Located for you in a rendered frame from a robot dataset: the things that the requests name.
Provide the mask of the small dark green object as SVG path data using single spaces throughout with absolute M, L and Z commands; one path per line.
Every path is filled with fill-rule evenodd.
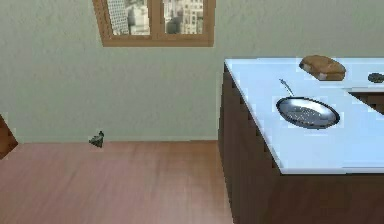
M 89 143 L 95 147 L 102 148 L 104 142 L 104 133 L 100 131 L 97 136 L 92 137 Z

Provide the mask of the brown bread loaf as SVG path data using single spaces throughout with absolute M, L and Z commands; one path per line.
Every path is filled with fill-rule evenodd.
M 341 63 L 321 55 L 304 57 L 299 67 L 319 81 L 342 81 L 346 73 Z

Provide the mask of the silver frying pan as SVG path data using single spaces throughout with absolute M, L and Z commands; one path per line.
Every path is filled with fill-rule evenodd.
M 313 98 L 295 96 L 285 80 L 280 79 L 289 96 L 276 103 L 279 114 L 289 123 L 306 129 L 327 129 L 339 123 L 340 115 L 331 106 Z

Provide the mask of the dark brown kitchen counter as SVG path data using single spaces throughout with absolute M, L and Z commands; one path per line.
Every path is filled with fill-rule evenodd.
M 382 58 L 344 58 L 347 75 L 319 81 L 296 58 L 227 59 L 219 150 L 234 224 L 384 224 Z M 341 116 L 323 130 L 276 109 L 294 93 Z

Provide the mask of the wooden framed window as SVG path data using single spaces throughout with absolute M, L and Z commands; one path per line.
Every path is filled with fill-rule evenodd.
M 92 0 L 103 47 L 212 47 L 216 0 Z

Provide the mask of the brown wooden furniture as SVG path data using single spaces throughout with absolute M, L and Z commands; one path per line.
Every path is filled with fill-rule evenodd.
M 12 131 L 0 115 L 0 160 L 3 159 L 18 145 L 18 141 Z

